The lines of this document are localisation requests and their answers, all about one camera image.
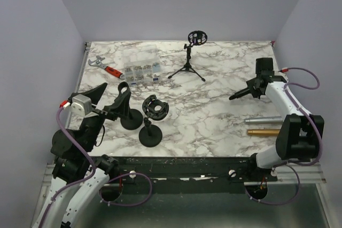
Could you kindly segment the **gold microphone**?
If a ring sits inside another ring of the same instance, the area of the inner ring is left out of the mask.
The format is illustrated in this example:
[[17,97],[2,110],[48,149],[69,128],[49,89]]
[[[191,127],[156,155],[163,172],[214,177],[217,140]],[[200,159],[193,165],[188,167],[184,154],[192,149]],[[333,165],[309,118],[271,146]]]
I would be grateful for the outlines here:
[[275,137],[279,134],[280,129],[248,129],[247,135],[259,137]]

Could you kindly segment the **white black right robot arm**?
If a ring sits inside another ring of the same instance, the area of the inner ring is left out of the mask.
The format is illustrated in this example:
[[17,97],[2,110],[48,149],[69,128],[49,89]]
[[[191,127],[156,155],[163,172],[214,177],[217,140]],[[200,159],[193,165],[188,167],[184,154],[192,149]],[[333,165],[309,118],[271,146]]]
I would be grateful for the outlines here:
[[275,145],[253,154],[247,162],[246,175],[257,181],[271,169],[286,163],[311,166],[323,151],[324,119],[314,115],[298,102],[284,76],[276,75],[272,58],[258,58],[256,77],[247,82],[254,98],[267,96],[280,113],[283,123]]

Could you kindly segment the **black tripod microphone stand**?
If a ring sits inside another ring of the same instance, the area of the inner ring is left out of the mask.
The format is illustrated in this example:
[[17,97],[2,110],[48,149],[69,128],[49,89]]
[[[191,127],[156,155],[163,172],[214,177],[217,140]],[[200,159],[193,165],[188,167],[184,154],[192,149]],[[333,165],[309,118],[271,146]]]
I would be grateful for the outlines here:
[[191,59],[191,49],[193,46],[201,46],[207,42],[208,36],[204,31],[201,30],[195,30],[192,31],[188,34],[188,44],[184,45],[184,49],[186,50],[186,63],[183,65],[182,68],[177,70],[175,73],[172,75],[168,76],[168,79],[171,79],[174,75],[180,73],[180,72],[187,72],[187,73],[194,73],[198,75],[203,82],[206,80],[198,74],[193,68],[192,65],[190,64],[190,59]]

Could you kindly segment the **black microphone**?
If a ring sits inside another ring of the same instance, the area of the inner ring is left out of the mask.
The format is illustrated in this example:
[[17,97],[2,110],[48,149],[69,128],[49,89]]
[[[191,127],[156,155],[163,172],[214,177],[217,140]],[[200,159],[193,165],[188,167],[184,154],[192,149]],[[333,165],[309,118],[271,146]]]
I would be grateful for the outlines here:
[[238,99],[238,98],[241,98],[241,97],[248,95],[248,94],[251,94],[250,89],[245,88],[245,89],[242,89],[242,90],[235,92],[232,96],[229,97],[229,100]]

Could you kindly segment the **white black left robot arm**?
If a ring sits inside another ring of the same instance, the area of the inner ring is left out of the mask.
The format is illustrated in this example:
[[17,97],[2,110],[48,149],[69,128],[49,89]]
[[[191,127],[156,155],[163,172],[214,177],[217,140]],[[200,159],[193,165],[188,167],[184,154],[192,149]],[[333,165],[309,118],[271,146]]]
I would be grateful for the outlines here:
[[74,227],[97,191],[118,178],[117,161],[107,155],[95,161],[89,156],[105,120],[115,121],[129,115],[130,88],[127,82],[118,85],[118,96],[113,104],[97,109],[107,83],[91,90],[73,93],[61,103],[58,113],[70,110],[83,117],[77,130],[60,129],[52,137],[51,153],[56,156],[55,167],[47,199],[34,227]]

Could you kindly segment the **silver microphone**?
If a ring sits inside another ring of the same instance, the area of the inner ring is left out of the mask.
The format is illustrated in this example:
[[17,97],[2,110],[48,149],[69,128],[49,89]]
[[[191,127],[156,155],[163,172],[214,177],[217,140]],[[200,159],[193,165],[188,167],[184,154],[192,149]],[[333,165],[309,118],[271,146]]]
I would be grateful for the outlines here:
[[250,117],[244,120],[246,124],[281,124],[283,119],[281,116],[269,116],[269,117]]

